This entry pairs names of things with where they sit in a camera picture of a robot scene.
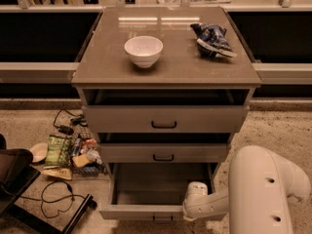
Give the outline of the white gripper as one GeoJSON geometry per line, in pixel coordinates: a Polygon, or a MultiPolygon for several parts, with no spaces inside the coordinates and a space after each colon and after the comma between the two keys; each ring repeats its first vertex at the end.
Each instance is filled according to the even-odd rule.
{"type": "Polygon", "coordinates": [[[193,221],[203,217],[207,212],[206,199],[208,186],[202,182],[190,182],[182,203],[183,218],[193,221]]]}

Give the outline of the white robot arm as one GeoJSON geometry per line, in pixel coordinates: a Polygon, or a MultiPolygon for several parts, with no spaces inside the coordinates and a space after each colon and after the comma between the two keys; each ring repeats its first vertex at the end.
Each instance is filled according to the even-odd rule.
{"type": "Polygon", "coordinates": [[[229,166],[228,187],[210,194],[202,182],[188,185],[187,220],[229,214],[230,234],[293,234],[290,203],[308,199],[311,183],[297,164],[256,145],[241,148],[229,166]]]}

